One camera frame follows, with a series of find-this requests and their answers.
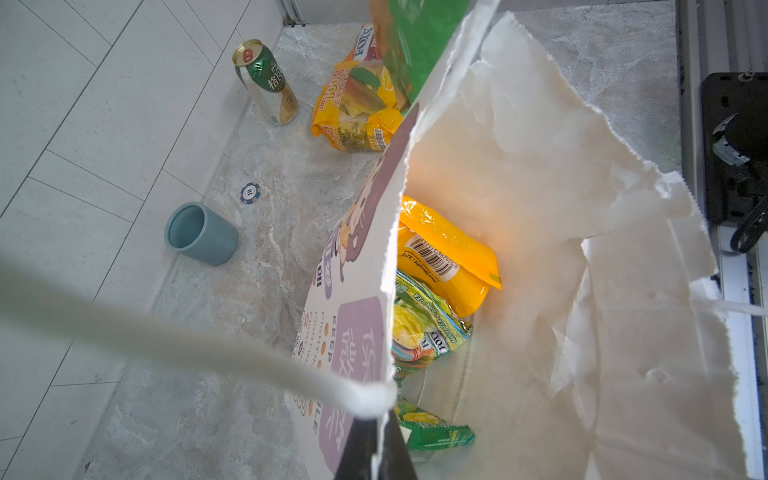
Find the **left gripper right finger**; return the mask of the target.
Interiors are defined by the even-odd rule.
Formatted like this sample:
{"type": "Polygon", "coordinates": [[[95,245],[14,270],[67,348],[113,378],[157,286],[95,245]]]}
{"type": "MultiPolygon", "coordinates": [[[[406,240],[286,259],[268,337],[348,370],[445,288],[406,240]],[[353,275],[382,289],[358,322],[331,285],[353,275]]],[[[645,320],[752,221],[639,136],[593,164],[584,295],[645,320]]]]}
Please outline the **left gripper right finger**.
{"type": "Polygon", "coordinates": [[[417,474],[400,430],[398,418],[390,410],[377,426],[376,478],[417,480],[417,474]]]}

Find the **yellow candy snack bag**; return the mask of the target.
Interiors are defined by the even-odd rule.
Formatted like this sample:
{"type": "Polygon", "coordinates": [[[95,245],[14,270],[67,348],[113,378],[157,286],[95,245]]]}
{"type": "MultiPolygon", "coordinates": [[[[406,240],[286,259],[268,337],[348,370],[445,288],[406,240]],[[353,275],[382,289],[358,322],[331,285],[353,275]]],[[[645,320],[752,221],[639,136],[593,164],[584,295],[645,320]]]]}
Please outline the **yellow candy snack bag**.
{"type": "Polygon", "coordinates": [[[340,62],[323,87],[311,130],[344,152],[382,152],[404,116],[381,60],[340,62]]]}

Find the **pink candy snack bag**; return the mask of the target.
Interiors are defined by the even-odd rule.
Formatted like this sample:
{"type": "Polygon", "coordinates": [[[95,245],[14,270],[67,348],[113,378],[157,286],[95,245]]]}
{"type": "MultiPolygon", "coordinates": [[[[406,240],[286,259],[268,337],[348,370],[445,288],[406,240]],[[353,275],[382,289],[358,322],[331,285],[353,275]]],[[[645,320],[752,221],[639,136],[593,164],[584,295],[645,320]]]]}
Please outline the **pink candy snack bag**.
{"type": "Polygon", "coordinates": [[[346,61],[370,62],[380,61],[381,51],[378,47],[375,27],[373,23],[362,25],[359,35],[350,53],[345,57],[346,61]]]}

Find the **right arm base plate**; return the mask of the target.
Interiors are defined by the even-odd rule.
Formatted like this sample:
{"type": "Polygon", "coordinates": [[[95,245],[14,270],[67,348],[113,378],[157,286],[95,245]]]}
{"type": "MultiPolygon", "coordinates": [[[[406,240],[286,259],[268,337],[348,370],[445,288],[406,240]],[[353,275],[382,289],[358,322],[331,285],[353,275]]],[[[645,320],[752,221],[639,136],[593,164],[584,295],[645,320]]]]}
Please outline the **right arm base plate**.
{"type": "Polygon", "coordinates": [[[713,73],[700,96],[707,217],[746,254],[767,232],[767,74],[713,73]]]}

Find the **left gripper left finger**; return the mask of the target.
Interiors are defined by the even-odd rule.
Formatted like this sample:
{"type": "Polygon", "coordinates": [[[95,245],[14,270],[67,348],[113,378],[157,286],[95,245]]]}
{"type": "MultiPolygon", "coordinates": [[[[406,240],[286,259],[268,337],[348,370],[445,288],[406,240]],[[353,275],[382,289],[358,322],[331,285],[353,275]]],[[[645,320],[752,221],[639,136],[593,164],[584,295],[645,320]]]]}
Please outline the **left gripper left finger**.
{"type": "Polygon", "coordinates": [[[371,480],[377,451],[377,421],[355,419],[349,431],[335,480],[371,480]]]}

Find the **white printed paper bag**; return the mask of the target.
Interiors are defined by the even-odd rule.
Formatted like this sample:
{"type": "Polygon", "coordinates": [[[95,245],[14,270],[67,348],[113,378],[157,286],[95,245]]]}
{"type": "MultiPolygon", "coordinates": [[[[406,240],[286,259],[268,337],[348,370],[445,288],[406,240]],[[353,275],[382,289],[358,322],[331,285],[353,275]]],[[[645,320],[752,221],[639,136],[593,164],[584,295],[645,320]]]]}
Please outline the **white printed paper bag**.
{"type": "Polygon", "coordinates": [[[476,441],[428,462],[439,479],[745,479],[726,304],[703,217],[585,103],[546,50],[491,1],[465,17],[393,144],[334,217],[303,278],[295,342],[275,349],[90,304],[11,263],[6,321],[75,333],[227,375],[245,437],[221,420],[154,423],[97,479],[333,479],[355,419],[395,412],[391,347],[405,196],[489,246],[503,288],[468,343],[424,374],[425,409],[476,441]]]}

